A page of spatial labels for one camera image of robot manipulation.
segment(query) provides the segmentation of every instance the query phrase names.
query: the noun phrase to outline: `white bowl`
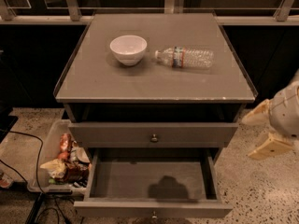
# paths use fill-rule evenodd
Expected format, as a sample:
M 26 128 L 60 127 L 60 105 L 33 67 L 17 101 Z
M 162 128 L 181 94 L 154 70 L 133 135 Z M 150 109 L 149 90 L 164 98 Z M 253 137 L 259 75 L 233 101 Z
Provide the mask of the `white bowl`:
M 137 64 L 144 56 L 147 41 L 137 35 L 122 35 L 110 43 L 115 58 L 125 65 Z

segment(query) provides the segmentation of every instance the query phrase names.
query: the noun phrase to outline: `speckled floor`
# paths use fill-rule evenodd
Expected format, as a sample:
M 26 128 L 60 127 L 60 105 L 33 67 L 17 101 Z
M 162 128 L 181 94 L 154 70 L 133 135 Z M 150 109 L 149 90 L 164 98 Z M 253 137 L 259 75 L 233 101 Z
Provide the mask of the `speckled floor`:
M 62 109 L 15 108 L 11 115 L 19 117 L 13 131 L 26 132 L 46 139 L 51 124 L 63 114 Z M 234 209 L 222 219 L 159 219 L 163 224 L 216 224 L 216 223 L 299 223 L 299 155 L 296 151 L 255 161 L 247 154 L 261 144 L 267 133 L 265 126 L 246 127 L 239 124 L 231 144 L 223 150 L 215 169 L 218 188 L 224 203 Z M 39 142 L 30 137 L 9 134 L 0 145 L 0 159 L 17 169 L 27 180 L 35 173 Z M 21 178 L 2 163 L 0 168 L 15 181 Z M 36 195 L 28 192 L 12 192 L 0 189 L 0 223 L 25 223 Z M 72 203 L 58 200 L 59 206 L 71 223 L 81 223 Z M 47 199 L 41 210 L 55 207 L 53 199 Z M 54 210 L 45 212 L 38 223 L 64 223 L 60 215 L 57 221 Z M 146 224 L 144 218 L 89 218 L 82 223 Z

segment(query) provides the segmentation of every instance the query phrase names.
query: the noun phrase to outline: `clear plastic bottle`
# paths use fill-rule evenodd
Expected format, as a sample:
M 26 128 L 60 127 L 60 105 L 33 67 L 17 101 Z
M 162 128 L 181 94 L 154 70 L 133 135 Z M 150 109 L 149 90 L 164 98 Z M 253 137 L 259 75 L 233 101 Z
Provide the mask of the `clear plastic bottle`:
M 214 52 L 210 49 L 173 47 L 156 50 L 155 57 L 158 62 L 179 68 L 190 67 L 209 69 L 214 62 Z

